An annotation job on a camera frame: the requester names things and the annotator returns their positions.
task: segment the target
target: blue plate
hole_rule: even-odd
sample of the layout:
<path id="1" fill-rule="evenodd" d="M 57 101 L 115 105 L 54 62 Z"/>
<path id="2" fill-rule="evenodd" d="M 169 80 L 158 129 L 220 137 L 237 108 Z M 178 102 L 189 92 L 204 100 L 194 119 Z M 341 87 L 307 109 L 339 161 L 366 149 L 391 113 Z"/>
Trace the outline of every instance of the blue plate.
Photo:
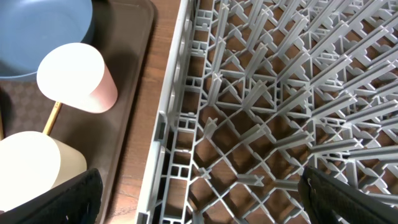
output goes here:
<path id="1" fill-rule="evenodd" d="M 93 29 L 91 0 L 0 0 L 0 80 L 35 80 L 50 51 Z"/>

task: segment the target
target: wooden table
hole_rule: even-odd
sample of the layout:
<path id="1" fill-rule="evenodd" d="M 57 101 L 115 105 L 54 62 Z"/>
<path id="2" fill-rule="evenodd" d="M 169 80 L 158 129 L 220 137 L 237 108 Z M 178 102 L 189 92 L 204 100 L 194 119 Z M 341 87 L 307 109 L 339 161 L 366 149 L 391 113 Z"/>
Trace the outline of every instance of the wooden table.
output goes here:
<path id="1" fill-rule="evenodd" d="M 128 139 L 119 163 L 113 201 L 106 223 L 131 223 L 136 214 L 142 177 L 162 90 L 179 0 L 152 0 L 156 9 L 154 28 L 141 71 Z"/>

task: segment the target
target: dark tray surface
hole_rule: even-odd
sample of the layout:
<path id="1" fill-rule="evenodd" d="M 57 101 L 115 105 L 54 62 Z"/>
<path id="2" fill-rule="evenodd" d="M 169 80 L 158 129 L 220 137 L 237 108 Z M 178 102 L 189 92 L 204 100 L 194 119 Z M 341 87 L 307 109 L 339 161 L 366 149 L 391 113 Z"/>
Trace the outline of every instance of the dark tray surface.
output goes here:
<path id="1" fill-rule="evenodd" d="M 123 146 L 142 60 L 154 19 L 149 0 L 93 1 L 93 46 L 103 55 L 118 88 L 117 103 L 107 112 L 90 114 L 63 105 L 51 137 L 79 150 L 89 168 L 99 170 L 104 182 L 103 222 Z M 54 105 L 36 82 L 0 82 L 0 106 L 4 134 L 43 131 Z"/>

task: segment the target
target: white cup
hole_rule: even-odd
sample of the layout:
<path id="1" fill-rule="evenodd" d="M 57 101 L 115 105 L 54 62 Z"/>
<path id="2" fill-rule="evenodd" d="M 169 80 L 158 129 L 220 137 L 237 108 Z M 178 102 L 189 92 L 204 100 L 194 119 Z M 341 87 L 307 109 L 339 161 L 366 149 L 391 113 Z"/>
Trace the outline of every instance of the white cup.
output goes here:
<path id="1" fill-rule="evenodd" d="M 118 90 L 99 51 L 88 44 L 65 44 L 39 65 L 37 84 L 51 100 L 90 113 L 109 110 Z"/>
<path id="2" fill-rule="evenodd" d="M 26 131 L 0 141 L 0 210 L 8 211 L 87 170 L 76 149 Z"/>

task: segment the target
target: gold spoon handle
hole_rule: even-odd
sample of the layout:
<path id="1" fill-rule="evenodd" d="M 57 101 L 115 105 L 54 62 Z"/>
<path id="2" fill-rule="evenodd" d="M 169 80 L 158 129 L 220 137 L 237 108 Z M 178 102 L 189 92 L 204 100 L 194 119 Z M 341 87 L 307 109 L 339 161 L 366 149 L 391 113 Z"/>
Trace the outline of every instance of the gold spoon handle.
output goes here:
<path id="1" fill-rule="evenodd" d="M 50 113 L 49 119 L 47 120 L 47 123 L 45 124 L 43 133 L 46 135 L 50 135 L 51 130 L 54 126 L 55 120 L 57 119 L 57 116 L 60 112 L 62 103 L 60 102 L 55 102 L 54 107 L 52 108 L 52 111 Z"/>

